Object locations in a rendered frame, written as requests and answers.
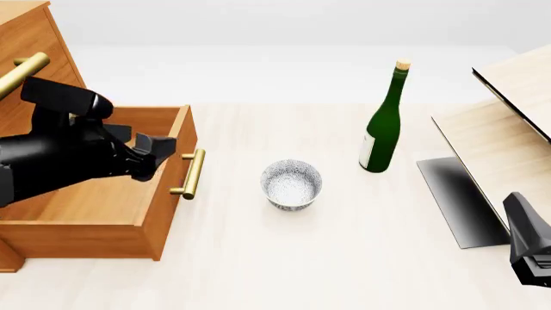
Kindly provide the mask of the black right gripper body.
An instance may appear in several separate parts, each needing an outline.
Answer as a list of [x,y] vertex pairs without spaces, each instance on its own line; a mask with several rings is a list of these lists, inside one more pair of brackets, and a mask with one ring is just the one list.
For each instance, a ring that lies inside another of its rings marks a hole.
[[535,255],[510,254],[511,267],[524,286],[551,287],[551,250]]

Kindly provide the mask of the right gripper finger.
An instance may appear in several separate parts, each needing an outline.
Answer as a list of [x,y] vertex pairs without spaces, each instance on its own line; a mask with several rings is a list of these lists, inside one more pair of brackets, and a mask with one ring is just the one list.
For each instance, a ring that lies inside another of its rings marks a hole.
[[511,263],[532,257],[537,263],[551,263],[551,225],[519,192],[504,200],[511,235]]

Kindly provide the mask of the wooden cabinet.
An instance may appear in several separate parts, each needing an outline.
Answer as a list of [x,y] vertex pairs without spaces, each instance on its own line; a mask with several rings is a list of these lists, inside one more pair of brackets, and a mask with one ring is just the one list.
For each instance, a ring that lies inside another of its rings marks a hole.
[[[84,87],[85,83],[49,9],[49,0],[37,2],[0,1],[0,76],[15,68],[14,59],[45,53],[50,64],[37,76],[63,84]],[[0,137],[28,133],[34,105],[20,100],[20,89],[0,100]],[[38,195],[0,208],[0,224],[12,220],[43,223],[59,207],[58,191]]]

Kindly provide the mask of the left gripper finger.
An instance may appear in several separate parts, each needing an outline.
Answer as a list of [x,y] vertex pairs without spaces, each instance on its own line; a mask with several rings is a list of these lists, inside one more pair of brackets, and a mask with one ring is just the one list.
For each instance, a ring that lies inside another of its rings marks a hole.
[[118,124],[104,124],[103,128],[120,141],[131,141],[132,128]]
[[148,136],[136,133],[133,149],[142,155],[151,157],[156,166],[160,166],[176,151],[177,139],[163,136]]

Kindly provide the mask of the open wooden drawer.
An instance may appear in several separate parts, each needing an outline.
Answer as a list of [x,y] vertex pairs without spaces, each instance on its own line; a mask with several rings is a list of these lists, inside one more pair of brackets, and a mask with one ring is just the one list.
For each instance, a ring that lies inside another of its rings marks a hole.
[[0,208],[0,270],[31,257],[162,257],[197,135],[191,107],[116,108],[108,123],[177,139],[152,180],[93,179]]

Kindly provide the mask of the pale wooden rack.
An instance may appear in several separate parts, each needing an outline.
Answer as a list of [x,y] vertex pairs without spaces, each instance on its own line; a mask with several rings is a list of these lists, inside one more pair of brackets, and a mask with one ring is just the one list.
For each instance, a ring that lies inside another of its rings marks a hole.
[[417,163],[461,249],[508,244],[510,193],[551,224],[551,44],[473,75],[492,99],[433,115],[454,154]]

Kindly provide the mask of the green wine bottle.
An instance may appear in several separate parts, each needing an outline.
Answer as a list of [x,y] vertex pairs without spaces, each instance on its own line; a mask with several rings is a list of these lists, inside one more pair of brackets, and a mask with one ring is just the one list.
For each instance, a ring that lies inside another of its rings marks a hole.
[[366,171],[388,169],[400,134],[399,104],[411,61],[398,59],[385,99],[370,118],[364,131],[358,163]]

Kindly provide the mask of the black-and-white patterned bowl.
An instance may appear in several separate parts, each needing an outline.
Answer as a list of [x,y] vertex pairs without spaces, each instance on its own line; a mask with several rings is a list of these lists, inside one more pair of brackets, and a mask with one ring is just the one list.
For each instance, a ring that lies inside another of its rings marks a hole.
[[318,170],[298,159],[282,159],[262,172],[260,186],[267,200],[283,211],[301,211],[312,205],[323,187]]

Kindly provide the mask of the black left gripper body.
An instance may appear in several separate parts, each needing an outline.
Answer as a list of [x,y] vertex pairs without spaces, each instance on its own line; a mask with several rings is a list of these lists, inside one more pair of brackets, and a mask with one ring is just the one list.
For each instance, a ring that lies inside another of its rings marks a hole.
[[133,180],[146,182],[153,178],[158,168],[153,154],[154,139],[136,139],[137,145],[126,146],[112,142],[113,156],[110,161],[110,176],[130,176]]

